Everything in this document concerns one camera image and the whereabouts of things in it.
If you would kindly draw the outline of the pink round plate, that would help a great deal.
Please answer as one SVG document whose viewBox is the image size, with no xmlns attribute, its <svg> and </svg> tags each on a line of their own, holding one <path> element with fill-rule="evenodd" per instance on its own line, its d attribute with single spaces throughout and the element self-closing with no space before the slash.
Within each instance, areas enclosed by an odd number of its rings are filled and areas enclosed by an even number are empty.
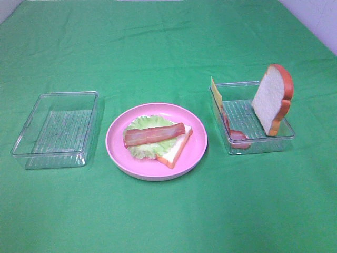
<svg viewBox="0 0 337 253">
<path fill-rule="evenodd" d="M 174 168 L 170 169 L 155 159 L 136 159 L 124 147 L 123 130 L 141 115 L 161 115 L 167 120 L 192 127 L 193 133 Z M 207 132 L 200 119 L 183 107 L 169 103 L 148 103 L 118 116 L 107 131 L 105 144 L 111 159 L 126 174 L 146 181 L 165 181 L 186 174 L 198 164 L 207 148 Z"/>
</svg>

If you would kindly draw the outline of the bacon strip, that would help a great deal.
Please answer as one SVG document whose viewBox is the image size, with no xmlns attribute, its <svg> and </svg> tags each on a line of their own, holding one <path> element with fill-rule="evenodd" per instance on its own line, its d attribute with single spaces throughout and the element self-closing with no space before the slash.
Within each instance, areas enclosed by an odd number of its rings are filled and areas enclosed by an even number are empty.
<svg viewBox="0 0 337 253">
<path fill-rule="evenodd" d="M 169 140 L 185 134 L 183 123 L 170 126 L 157 126 L 146 129 L 129 129 L 125 131 L 123 142 L 126 148 Z"/>
<path fill-rule="evenodd" d="M 230 129 L 229 119 L 223 107 L 221 107 L 221 113 L 223 116 L 224 125 L 229 130 L 229 136 L 231 140 L 235 140 L 235 141 L 247 140 L 248 139 L 247 135 L 244 134 L 242 131 Z M 236 148 L 236 149 L 247 149 L 250 147 L 250 145 L 251 145 L 250 143 L 231 143 L 230 147 Z"/>
</svg>

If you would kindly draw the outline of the left clear plastic container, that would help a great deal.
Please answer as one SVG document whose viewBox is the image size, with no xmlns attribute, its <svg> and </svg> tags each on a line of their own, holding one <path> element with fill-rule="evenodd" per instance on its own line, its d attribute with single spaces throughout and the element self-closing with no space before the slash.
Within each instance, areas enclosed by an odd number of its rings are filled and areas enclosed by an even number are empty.
<svg viewBox="0 0 337 253">
<path fill-rule="evenodd" d="M 97 115 L 96 91 L 41 94 L 11 155 L 26 170 L 82 167 L 91 154 Z"/>
</svg>

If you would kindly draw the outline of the right clear plastic container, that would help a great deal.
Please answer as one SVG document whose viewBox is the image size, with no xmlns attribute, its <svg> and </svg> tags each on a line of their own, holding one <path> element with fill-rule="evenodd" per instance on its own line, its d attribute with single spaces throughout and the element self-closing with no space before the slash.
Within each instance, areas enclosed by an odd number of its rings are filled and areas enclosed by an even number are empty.
<svg viewBox="0 0 337 253">
<path fill-rule="evenodd" d="M 281 152 L 292 148 L 295 133 L 286 119 L 281 121 L 277 135 L 270 137 L 265 134 L 255 115 L 251 102 L 259 84 L 259 81 L 215 83 L 222 95 L 223 109 L 227 113 L 230 129 L 239 130 L 246 134 L 248 139 L 243 141 L 231 140 L 229 130 L 224 125 L 222 113 L 216 105 L 210 86 L 213 112 L 226 150 L 230 155 Z M 230 147 L 231 143 L 250 143 L 251 145 L 247 149 L 236 149 Z"/>
</svg>

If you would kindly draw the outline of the clear plastic container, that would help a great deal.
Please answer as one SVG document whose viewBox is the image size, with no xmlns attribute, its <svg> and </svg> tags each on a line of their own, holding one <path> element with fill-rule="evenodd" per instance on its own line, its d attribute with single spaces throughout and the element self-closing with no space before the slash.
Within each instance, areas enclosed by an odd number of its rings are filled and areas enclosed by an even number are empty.
<svg viewBox="0 0 337 253">
<path fill-rule="evenodd" d="M 26 170 L 82 167 L 91 154 L 97 115 L 96 91 L 41 94 L 11 155 Z"/>
<path fill-rule="evenodd" d="M 286 119 L 281 121 L 277 135 L 270 137 L 265 134 L 255 115 L 251 102 L 259 84 L 259 81 L 215 83 L 222 95 L 223 109 L 227 113 L 230 129 L 239 130 L 246 134 L 248 139 L 243 141 L 231 140 L 229 130 L 224 125 L 222 113 L 216 105 L 210 86 L 213 112 L 226 150 L 230 155 L 281 152 L 292 148 L 295 133 Z M 247 149 L 236 149 L 230 147 L 231 143 L 250 143 L 251 145 Z"/>
</svg>

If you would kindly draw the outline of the green tablecloth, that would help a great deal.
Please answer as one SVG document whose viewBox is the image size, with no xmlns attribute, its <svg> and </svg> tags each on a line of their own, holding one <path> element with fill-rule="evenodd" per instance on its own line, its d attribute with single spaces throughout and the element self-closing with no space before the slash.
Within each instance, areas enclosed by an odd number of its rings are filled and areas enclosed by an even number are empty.
<svg viewBox="0 0 337 253">
<path fill-rule="evenodd" d="M 291 149 L 227 154 L 210 79 L 292 75 Z M 82 168 L 25 170 L 11 148 L 37 97 L 105 103 Z M 195 113 L 208 148 L 186 175 L 146 182 L 105 148 L 129 108 Z M 336 57 L 278 1 L 25 1 L 1 25 L 1 252 L 336 252 Z"/>
</svg>

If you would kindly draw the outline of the yellow cheese slice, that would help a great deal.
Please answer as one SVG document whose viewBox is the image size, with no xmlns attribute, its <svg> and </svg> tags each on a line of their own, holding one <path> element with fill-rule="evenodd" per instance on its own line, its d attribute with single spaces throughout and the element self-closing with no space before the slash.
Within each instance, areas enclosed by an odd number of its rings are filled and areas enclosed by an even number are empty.
<svg viewBox="0 0 337 253">
<path fill-rule="evenodd" d="M 221 111 L 223 109 L 222 95 L 218 91 L 218 89 L 217 89 L 217 87 L 215 85 L 213 77 L 211 77 L 211 91 L 212 91 L 214 99 L 216 101 L 216 105 L 217 105 L 218 109 Z"/>
</svg>

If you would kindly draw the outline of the toast bread slice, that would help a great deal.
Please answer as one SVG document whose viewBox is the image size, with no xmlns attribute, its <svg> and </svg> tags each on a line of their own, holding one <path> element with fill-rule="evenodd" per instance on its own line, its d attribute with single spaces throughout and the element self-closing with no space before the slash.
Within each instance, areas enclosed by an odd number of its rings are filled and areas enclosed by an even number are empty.
<svg viewBox="0 0 337 253">
<path fill-rule="evenodd" d="M 171 147 L 170 151 L 163 156 L 156 156 L 156 160 L 168 168 L 173 169 L 192 133 L 192 127 L 185 125 L 185 134 L 176 137 L 176 143 Z"/>
<path fill-rule="evenodd" d="M 269 65 L 251 103 L 266 135 L 277 135 L 289 111 L 293 92 L 293 81 L 287 69 L 279 64 Z"/>
</svg>

